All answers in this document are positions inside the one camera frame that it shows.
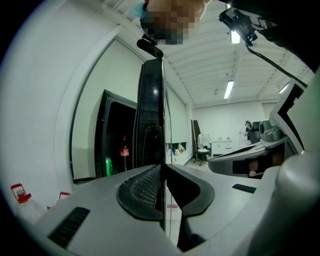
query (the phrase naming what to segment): red object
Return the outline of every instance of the red object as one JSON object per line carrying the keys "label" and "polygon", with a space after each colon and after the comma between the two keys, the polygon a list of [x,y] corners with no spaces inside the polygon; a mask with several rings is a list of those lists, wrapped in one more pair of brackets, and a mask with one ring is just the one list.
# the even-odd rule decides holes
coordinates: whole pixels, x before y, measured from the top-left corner
{"label": "red object", "polygon": [[12,185],[12,186],[11,186],[11,190],[13,190],[13,189],[15,189],[15,188],[18,188],[18,187],[24,188],[21,183],[18,183],[18,184]]}
{"label": "red object", "polygon": [[[22,191],[21,192],[21,189],[17,190],[16,192],[14,192],[14,189],[17,189],[17,188],[22,188]],[[25,203],[26,201],[28,201],[29,198],[31,198],[31,194],[27,194],[25,189],[24,189],[24,186],[22,186],[21,183],[18,183],[18,184],[15,184],[15,185],[12,185],[11,186],[11,191],[15,197],[15,199],[18,201],[19,204],[22,204],[22,203]]]}
{"label": "red object", "polygon": [[167,208],[175,208],[175,209],[177,209],[178,205],[176,205],[176,204],[167,204],[166,207]]}
{"label": "red object", "polygon": [[68,193],[68,192],[60,192],[59,200],[60,200],[60,198],[61,198],[61,195],[69,196],[70,193]]}
{"label": "red object", "polygon": [[120,156],[122,156],[122,157],[129,156],[129,148],[127,147],[126,138],[127,138],[126,135],[122,136],[122,140],[123,141],[122,141],[122,147],[121,147],[121,150],[120,150]]}
{"label": "red object", "polygon": [[120,148],[120,162],[119,162],[119,171],[120,172],[125,172],[128,170],[128,164],[127,161],[130,158],[129,154],[129,148],[127,146],[127,141],[126,141],[127,136],[123,135],[122,136],[122,145]]}

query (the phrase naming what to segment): person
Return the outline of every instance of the person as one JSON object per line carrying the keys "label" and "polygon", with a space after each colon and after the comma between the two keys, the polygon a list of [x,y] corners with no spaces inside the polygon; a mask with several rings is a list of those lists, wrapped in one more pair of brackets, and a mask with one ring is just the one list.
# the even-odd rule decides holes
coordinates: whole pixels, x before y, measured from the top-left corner
{"label": "person", "polygon": [[247,137],[247,144],[251,145],[249,131],[252,129],[252,124],[249,121],[245,121],[245,136]]}
{"label": "person", "polygon": [[248,163],[248,176],[253,177],[258,173],[263,173],[266,169],[274,166],[281,166],[285,161],[282,150],[274,150],[272,153],[261,155],[256,158],[246,159]]}
{"label": "person", "polygon": [[[189,30],[206,12],[212,0],[145,0],[140,24],[144,32],[155,40],[164,40],[166,44],[182,44]],[[267,40],[285,48],[301,59],[314,73],[320,58],[320,47],[316,40],[308,40],[304,35],[314,34],[314,25],[318,24],[317,15],[310,14],[310,8],[316,10],[317,2],[302,4],[289,0],[220,0],[232,8],[259,15],[277,26],[259,30]]]}

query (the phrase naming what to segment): floor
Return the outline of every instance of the floor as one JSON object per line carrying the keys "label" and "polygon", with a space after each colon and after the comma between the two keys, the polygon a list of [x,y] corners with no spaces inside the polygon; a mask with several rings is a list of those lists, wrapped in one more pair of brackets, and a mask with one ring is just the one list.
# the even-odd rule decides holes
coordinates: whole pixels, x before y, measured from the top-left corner
{"label": "floor", "polygon": [[198,170],[201,170],[201,171],[204,171],[204,172],[211,172],[211,170],[209,169],[209,166],[208,166],[208,162],[206,161],[203,161],[201,166],[200,165],[200,161],[196,161],[194,162],[194,158],[191,158],[186,164],[185,166],[188,166],[188,167],[191,167],[191,168],[194,168],[194,169],[198,169]]}

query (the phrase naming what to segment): white cabinet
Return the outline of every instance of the white cabinet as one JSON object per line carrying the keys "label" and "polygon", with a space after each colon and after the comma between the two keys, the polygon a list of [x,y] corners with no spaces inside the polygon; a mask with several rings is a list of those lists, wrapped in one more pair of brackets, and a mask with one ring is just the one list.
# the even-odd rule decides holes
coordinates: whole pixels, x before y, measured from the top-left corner
{"label": "white cabinet", "polygon": [[231,153],[232,149],[232,140],[215,140],[211,144],[211,156]]}

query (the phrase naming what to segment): white machine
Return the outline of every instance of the white machine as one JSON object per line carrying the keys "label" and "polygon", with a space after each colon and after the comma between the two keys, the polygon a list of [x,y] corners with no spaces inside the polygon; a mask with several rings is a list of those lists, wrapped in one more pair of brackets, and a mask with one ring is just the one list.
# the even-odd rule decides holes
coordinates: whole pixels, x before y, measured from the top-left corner
{"label": "white machine", "polygon": [[[294,156],[281,167],[267,169],[261,180],[222,175],[224,170],[215,173],[176,164],[151,164],[89,182],[50,209],[36,228],[56,243],[50,242],[50,246],[60,250],[60,255],[248,256],[289,252],[297,240],[304,243],[310,238],[305,234],[312,225],[301,224],[317,220],[312,214],[317,213],[320,199],[319,144],[305,140],[296,122],[315,119],[312,125],[320,129],[319,108],[310,110],[319,99],[320,87],[315,85],[319,78],[297,97],[295,87],[301,89],[300,85],[294,80],[289,83],[270,114],[270,122],[285,134],[281,139],[219,157],[254,157],[279,144],[290,147]],[[309,111],[307,116],[297,115]],[[177,247],[164,232],[165,211],[157,206],[162,177],[182,210]]]}
{"label": "white machine", "polygon": [[249,177],[249,169],[243,172],[237,170],[244,168],[245,160],[272,154],[274,151],[282,151],[284,160],[300,154],[304,150],[304,144],[288,112],[295,109],[295,103],[305,90],[306,88],[301,83],[292,78],[282,97],[271,111],[269,120],[260,123],[260,142],[211,159],[208,165],[212,172],[236,177]]}

